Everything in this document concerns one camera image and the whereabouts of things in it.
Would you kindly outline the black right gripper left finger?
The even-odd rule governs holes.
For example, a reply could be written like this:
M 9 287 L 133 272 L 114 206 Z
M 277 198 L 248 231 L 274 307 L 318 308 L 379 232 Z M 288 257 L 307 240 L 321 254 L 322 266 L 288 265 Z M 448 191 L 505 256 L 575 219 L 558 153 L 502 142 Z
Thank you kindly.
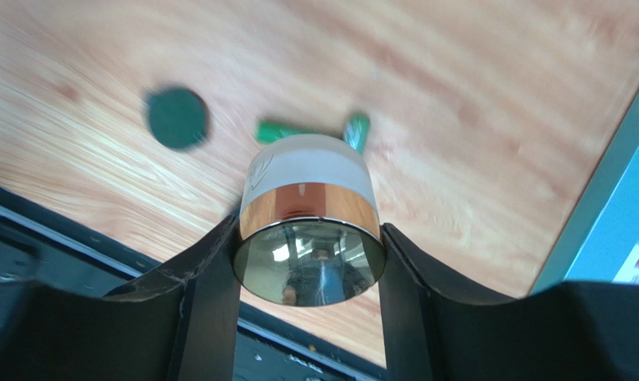
M 230 380 L 240 286 L 226 217 L 169 261 L 91 297 L 0 283 L 0 380 Z

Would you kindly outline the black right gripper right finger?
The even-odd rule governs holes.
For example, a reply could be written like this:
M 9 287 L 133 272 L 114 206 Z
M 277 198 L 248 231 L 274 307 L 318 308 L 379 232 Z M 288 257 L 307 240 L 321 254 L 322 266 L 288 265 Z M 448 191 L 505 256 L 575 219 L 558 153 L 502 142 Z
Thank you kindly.
M 392 380 L 639 380 L 639 286 L 565 282 L 511 298 L 382 227 Z

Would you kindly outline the gold lid cream jar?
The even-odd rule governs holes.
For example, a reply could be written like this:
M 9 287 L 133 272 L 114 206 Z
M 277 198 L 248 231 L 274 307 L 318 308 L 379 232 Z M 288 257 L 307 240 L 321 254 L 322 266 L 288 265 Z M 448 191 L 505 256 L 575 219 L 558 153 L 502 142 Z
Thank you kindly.
M 286 137 L 248 167 L 233 271 L 244 289 L 275 304 L 330 306 L 373 287 L 387 255 L 371 176 L 345 142 Z

